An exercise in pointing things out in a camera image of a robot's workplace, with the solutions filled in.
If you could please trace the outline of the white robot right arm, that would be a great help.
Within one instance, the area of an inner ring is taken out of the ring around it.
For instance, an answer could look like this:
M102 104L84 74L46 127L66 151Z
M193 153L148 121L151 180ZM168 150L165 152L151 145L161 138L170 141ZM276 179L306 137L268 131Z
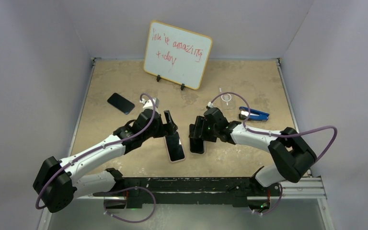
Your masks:
M203 116L196 117L189 125L189 139L192 153L204 153L205 142L218 139L268 152L274 163L259 169L250 181L250 189L256 195L282 181L297 183L317 160L315 152L295 129L253 130L240 121L229 122L218 108L209 108Z

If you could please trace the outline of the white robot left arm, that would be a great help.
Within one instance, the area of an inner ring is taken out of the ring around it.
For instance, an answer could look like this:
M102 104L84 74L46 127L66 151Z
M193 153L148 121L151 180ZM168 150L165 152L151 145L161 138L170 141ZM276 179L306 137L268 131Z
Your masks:
M164 116L165 122L158 112L145 109L137 119L128 121L93 147L61 160L53 156L45 159L33 183L38 194L35 208L47 208L51 213L62 210L76 198L78 180L91 170L141 147L149 138L175 134L178 126L170 111L165 110Z

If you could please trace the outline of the clear magsafe phone case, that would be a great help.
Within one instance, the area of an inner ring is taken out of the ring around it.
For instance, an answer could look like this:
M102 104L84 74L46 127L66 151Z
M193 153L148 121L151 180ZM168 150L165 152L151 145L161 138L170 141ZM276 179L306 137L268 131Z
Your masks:
M219 93L223 92L233 92L233 88L231 86L219 86L218 87ZM230 110L236 108L235 102L236 96L232 94L223 94L221 95L216 101L218 102L220 109Z

